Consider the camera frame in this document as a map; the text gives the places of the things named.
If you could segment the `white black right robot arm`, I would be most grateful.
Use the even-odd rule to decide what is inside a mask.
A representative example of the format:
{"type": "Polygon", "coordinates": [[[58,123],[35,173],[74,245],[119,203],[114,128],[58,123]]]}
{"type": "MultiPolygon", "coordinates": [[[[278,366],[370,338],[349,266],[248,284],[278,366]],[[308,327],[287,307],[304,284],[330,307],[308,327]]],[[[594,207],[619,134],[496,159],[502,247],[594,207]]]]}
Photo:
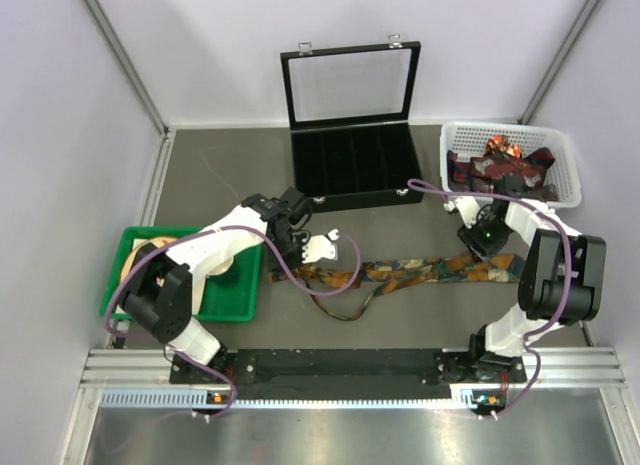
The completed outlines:
{"type": "Polygon", "coordinates": [[[528,247],[515,305],[470,338],[466,365],[474,378],[509,373],[541,337],[595,318],[606,259],[602,238],[569,227],[511,178],[500,181],[494,196],[472,192],[446,208],[460,215],[457,235],[477,261],[496,257],[511,234],[528,247]]]}

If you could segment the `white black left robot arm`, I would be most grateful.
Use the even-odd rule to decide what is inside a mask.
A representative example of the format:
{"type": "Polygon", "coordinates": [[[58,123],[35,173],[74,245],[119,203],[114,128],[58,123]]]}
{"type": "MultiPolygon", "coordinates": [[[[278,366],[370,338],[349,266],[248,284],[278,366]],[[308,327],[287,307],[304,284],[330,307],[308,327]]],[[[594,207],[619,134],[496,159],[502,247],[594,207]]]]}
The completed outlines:
{"type": "Polygon", "coordinates": [[[285,264],[302,264],[303,240],[294,230],[313,213],[311,201],[292,187],[281,196],[254,194],[192,240],[161,251],[147,244],[134,256],[116,305],[159,343],[182,353],[205,381],[226,372],[226,347],[196,318],[208,275],[249,248],[271,240],[285,264]]]}

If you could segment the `orange blue leaf-pattern tie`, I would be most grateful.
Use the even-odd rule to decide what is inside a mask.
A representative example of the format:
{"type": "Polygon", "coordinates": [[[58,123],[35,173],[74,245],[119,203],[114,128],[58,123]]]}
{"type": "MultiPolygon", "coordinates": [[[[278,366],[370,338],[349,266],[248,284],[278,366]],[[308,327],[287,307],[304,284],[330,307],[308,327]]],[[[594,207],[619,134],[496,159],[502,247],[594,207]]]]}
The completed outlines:
{"type": "Polygon", "coordinates": [[[325,315],[342,322],[359,320],[372,301],[423,283],[506,283],[517,284],[524,270],[525,259],[517,254],[500,254],[488,261],[478,261],[466,253],[452,258],[366,261],[350,285],[358,289],[372,283],[375,289],[361,302],[355,313],[345,316],[327,308],[318,297],[311,300],[325,315]]]}

